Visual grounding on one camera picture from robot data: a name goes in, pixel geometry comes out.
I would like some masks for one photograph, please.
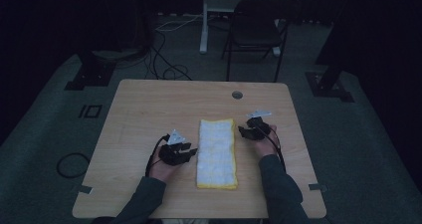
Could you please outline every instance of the folded towel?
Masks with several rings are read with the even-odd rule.
[[[201,120],[196,185],[199,188],[236,189],[234,122]]]

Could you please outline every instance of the gray carpet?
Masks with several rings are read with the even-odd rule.
[[[158,22],[189,19],[160,17]],[[226,60],[220,56],[227,23],[214,19],[210,24],[205,55],[199,54],[200,22],[162,32],[165,44],[160,54],[172,65],[185,66],[188,76],[195,81],[225,79]],[[305,72],[326,69],[314,62],[329,29],[320,25],[294,25],[279,76],[279,82],[290,88],[318,181],[328,189],[323,193],[327,216],[312,223],[422,223],[421,193],[401,163],[357,78],[347,73],[340,77],[355,103],[312,95]],[[158,49],[162,41],[156,35],[154,47]],[[101,51],[98,55],[113,59],[131,52]],[[277,58],[269,56],[261,61],[260,57],[235,54],[231,81],[270,82]],[[72,216],[83,178],[60,176],[56,164],[72,152],[91,157],[119,81],[155,79],[148,72],[151,58],[119,62],[108,87],[86,87],[78,92],[64,91],[81,65],[78,57],[70,57],[61,65],[0,147],[0,223],[92,221]],[[167,65],[160,59],[155,65],[161,76]],[[103,108],[97,118],[80,117],[83,106]],[[66,159],[62,169],[78,173],[87,166],[82,158],[74,156]]]

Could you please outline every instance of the person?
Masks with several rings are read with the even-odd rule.
[[[270,125],[270,127],[272,132],[269,134],[269,138],[278,140],[277,127],[274,125]],[[302,193],[295,181],[284,172],[273,144],[264,138],[253,141],[253,145],[260,158],[259,167],[270,223],[310,223],[301,205]],[[154,156],[152,163],[155,164],[152,165],[149,176],[141,178],[135,193],[121,212],[115,218],[107,219],[112,219],[110,224],[145,224],[149,215],[162,203],[166,183],[180,165],[171,166],[159,161],[158,152],[159,149]]]

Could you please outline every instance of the wooden table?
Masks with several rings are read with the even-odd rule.
[[[232,93],[243,97],[236,100]],[[119,84],[73,214],[79,218],[116,216],[130,199],[157,141],[177,129],[192,148],[201,119],[232,118],[245,125],[247,113],[272,112],[264,121],[278,127],[287,173],[304,195],[310,218],[326,210],[289,89],[283,84],[124,80]],[[196,155],[167,185],[163,204],[151,218],[266,218],[258,157],[235,131],[236,190],[198,189]]]

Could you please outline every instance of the chair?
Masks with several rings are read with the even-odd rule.
[[[301,12],[299,0],[241,0],[235,7],[223,55],[229,53],[226,81],[230,78],[232,52],[266,52],[280,47],[274,82],[277,81],[285,51],[289,25]]]

